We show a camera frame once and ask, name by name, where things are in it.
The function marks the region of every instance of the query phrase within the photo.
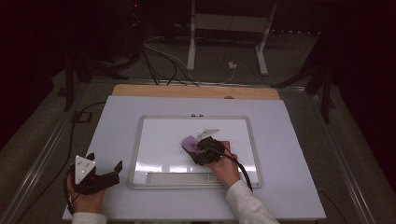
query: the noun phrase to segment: white table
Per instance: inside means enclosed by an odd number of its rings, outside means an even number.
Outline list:
[[[137,189],[126,186],[141,116],[247,116],[257,146],[263,187],[254,195],[282,219],[325,218],[303,152],[280,100],[109,96],[88,153],[97,174],[123,162],[120,183],[106,191],[103,213],[113,220],[230,220],[226,189]],[[65,212],[64,218],[70,215]]]

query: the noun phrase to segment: person's left hand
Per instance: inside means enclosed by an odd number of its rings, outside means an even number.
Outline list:
[[[67,177],[67,190],[69,191],[71,202],[73,202],[74,212],[100,213],[102,210],[102,200],[105,190],[102,189],[94,194],[78,194],[73,188],[73,177]]]

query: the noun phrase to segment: white sleeve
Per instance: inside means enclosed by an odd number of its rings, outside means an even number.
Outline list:
[[[226,199],[241,224],[275,224],[276,219],[253,196],[243,180],[235,182],[227,191]]]
[[[106,224],[107,218],[102,214],[77,212],[73,215],[72,224]]]

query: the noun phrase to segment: whiteboard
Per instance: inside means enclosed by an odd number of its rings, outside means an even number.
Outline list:
[[[195,164],[181,142],[204,130],[230,141],[231,151],[244,165],[253,188],[262,186],[260,166],[247,117],[143,116],[139,120],[128,175],[130,189],[223,188],[210,169]]]

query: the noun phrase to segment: white desk leg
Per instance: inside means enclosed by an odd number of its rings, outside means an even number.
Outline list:
[[[187,70],[192,72],[195,64],[195,0],[191,0],[191,34],[189,59],[187,60]]]
[[[262,52],[264,51],[265,42],[267,41],[267,37],[271,31],[272,21],[273,21],[275,12],[276,12],[276,6],[277,6],[277,4],[273,4],[273,6],[271,8],[271,13],[268,17],[268,22],[265,25],[264,32],[262,33],[262,42],[260,43],[260,45],[256,46],[256,54],[257,54],[257,61],[259,63],[259,67],[260,67],[260,74],[262,74],[263,76],[268,75],[268,70],[267,70],[267,65],[265,64],[264,55],[262,54]]]

